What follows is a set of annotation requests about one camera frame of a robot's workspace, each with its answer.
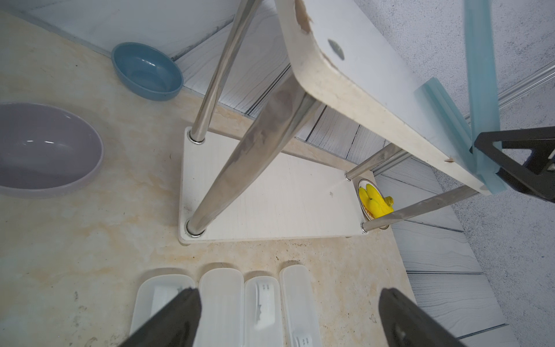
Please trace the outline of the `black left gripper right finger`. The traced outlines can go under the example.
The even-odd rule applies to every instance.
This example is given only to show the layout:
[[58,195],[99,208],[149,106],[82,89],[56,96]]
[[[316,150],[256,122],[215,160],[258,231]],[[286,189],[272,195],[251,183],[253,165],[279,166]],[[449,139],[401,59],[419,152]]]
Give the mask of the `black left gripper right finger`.
[[389,346],[464,346],[398,289],[381,291],[379,314]]

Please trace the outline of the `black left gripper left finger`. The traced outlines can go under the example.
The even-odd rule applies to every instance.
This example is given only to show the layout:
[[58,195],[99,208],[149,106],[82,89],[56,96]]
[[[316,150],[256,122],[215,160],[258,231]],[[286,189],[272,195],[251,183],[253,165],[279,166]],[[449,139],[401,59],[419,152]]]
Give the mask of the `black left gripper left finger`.
[[120,346],[193,346],[201,314],[199,290],[184,289]]

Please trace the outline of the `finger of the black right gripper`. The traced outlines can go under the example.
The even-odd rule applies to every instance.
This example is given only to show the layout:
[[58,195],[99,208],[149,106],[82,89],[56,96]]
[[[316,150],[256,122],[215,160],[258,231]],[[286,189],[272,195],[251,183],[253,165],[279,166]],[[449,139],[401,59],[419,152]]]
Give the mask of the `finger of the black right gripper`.
[[499,167],[496,175],[515,191],[554,201],[554,128],[483,132],[473,146]]

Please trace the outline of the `plain teal pencil case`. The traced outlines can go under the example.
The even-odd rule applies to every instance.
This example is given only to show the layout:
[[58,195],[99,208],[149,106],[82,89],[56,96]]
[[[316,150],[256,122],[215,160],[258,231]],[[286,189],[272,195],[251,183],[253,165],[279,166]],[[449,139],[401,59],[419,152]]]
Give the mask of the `plain teal pencil case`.
[[472,139],[500,130],[490,1],[464,1],[465,54]]

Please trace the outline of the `teal pencil case with label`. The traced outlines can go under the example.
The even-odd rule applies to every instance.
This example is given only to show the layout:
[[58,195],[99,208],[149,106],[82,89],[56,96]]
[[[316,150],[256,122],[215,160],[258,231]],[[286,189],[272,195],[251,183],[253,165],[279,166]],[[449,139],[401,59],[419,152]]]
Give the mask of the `teal pencil case with label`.
[[455,161],[463,163],[466,169],[477,177],[492,194],[504,192],[507,185],[495,173],[488,173],[484,177],[477,172],[476,160],[473,155],[471,126],[441,82],[436,77],[430,78],[415,91],[415,96],[419,103],[427,111],[430,111],[441,124],[443,131],[456,150],[453,157]]

